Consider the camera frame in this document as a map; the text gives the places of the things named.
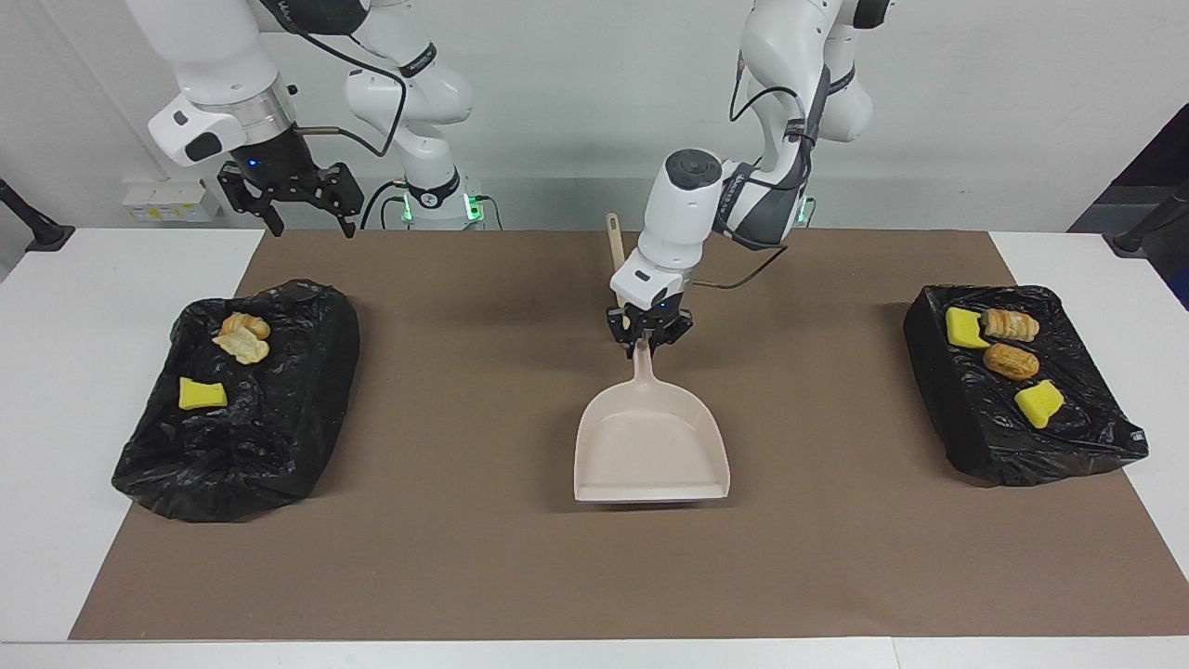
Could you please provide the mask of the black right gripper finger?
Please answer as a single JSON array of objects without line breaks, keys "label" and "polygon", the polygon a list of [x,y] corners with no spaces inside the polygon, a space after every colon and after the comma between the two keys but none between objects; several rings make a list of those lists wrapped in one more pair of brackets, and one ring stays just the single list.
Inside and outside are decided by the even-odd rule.
[{"label": "black right gripper finger", "polygon": [[249,190],[246,178],[243,177],[241,169],[237,165],[222,165],[216,178],[234,212],[259,217],[272,236],[281,236],[284,233],[284,223],[279,217],[279,212],[276,212],[273,207],[272,196],[268,193],[252,194]]},{"label": "black right gripper finger", "polygon": [[361,212],[364,194],[347,164],[338,162],[327,168],[314,165],[310,170],[301,171],[300,194],[303,202],[334,216],[344,236],[353,240],[358,229],[353,216]]}]

